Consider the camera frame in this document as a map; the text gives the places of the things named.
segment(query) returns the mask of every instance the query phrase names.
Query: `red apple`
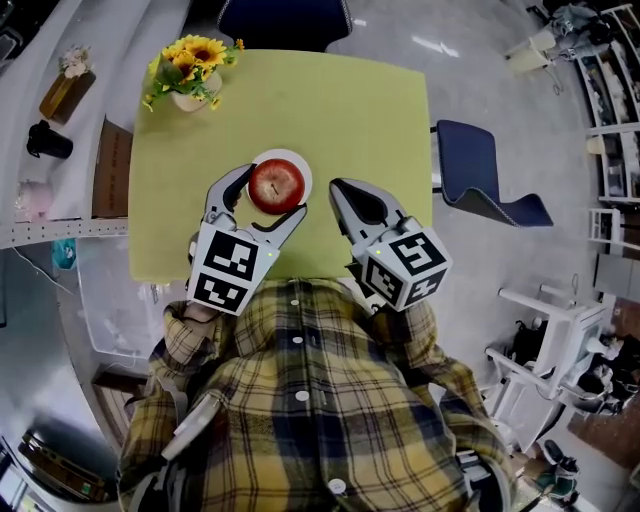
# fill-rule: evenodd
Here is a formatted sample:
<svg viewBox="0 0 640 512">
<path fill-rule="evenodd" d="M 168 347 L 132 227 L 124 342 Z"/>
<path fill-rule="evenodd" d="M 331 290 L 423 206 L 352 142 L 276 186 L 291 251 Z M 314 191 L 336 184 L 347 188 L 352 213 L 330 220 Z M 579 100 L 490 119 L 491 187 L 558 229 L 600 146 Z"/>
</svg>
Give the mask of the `red apple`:
<svg viewBox="0 0 640 512">
<path fill-rule="evenodd" d="M 265 160 L 256 166 L 249 178 L 249 195 L 259 210 L 281 215 L 300 203 L 304 195 L 304 177 L 288 160 Z"/>
</svg>

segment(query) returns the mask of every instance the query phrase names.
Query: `yellow-green table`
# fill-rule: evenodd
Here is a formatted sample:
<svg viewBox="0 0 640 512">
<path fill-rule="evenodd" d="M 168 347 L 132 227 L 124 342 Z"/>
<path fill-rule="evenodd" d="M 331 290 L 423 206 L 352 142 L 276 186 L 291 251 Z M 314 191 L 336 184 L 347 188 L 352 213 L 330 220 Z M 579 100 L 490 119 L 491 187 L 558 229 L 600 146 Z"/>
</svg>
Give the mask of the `yellow-green table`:
<svg viewBox="0 0 640 512">
<path fill-rule="evenodd" d="M 198 231 L 209 187 L 272 148 L 299 153 L 311 167 L 309 211 L 282 247 L 269 277 L 349 275 L 349 241 L 329 205 L 329 182 L 347 177 L 391 192 L 431 225 L 429 114 L 424 76 L 337 55 L 254 50 L 221 71 L 221 104 L 195 113 L 169 98 L 141 107 L 129 184 L 131 275 L 166 283 L 190 274 L 189 238 Z M 246 198 L 245 225 L 269 225 Z"/>
</svg>

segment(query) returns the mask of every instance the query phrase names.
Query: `black cup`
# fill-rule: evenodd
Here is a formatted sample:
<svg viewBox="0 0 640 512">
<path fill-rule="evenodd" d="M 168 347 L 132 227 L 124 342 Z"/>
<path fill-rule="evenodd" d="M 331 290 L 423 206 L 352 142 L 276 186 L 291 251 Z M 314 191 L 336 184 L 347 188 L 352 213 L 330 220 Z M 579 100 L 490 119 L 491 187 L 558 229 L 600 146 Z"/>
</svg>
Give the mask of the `black cup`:
<svg viewBox="0 0 640 512">
<path fill-rule="evenodd" d="M 40 153 L 56 158 L 69 158 L 73 142 L 54 132 L 46 121 L 40 121 L 29 128 L 27 151 L 36 158 L 40 158 Z"/>
</svg>

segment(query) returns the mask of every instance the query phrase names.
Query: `yellow plaid shirt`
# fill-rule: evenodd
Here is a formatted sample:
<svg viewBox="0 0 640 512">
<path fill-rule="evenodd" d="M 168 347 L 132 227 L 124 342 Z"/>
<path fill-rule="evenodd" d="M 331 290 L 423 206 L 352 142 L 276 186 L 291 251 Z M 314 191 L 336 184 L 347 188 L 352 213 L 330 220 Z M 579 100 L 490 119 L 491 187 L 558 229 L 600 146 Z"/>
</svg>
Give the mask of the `yellow plaid shirt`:
<svg viewBox="0 0 640 512">
<path fill-rule="evenodd" d="M 372 316 L 336 281 L 266 281 L 240 317 L 199 326 L 204 336 L 185 308 L 165 311 L 151 372 L 185 391 L 190 410 L 207 394 L 222 405 L 179 456 L 182 510 L 464 510 L 463 449 L 497 462 L 513 492 L 473 374 L 436 345 L 426 304 Z M 429 383 L 447 390 L 439 406 Z M 122 452 L 125 510 L 175 428 L 172 397 L 155 384 Z"/>
</svg>

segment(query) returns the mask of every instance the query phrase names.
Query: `white plate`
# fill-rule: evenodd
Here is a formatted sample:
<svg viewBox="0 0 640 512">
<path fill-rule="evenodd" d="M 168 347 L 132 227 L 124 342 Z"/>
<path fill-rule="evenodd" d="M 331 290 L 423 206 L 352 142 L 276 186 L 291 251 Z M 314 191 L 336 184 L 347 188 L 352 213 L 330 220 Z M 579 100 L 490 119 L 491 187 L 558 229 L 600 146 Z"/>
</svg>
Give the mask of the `white plate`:
<svg viewBox="0 0 640 512">
<path fill-rule="evenodd" d="M 298 204 L 306 203 L 307 199 L 309 198 L 309 194 L 311 194 L 311 189 L 313 188 L 311 167 L 309 167 L 307 161 L 298 153 L 294 153 L 293 151 L 289 151 L 288 149 L 270 149 L 269 151 L 265 151 L 264 153 L 261 153 L 257 157 L 255 157 L 253 159 L 253 163 L 259 165 L 266 160 L 272 160 L 274 158 L 279 158 L 280 160 L 291 162 L 298 168 L 298 170 L 302 174 L 302 178 L 304 179 L 304 194 Z M 249 194 L 249 184 L 247 184 L 245 190 L 247 191 L 247 197 L 251 199 L 251 195 Z"/>
</svg>

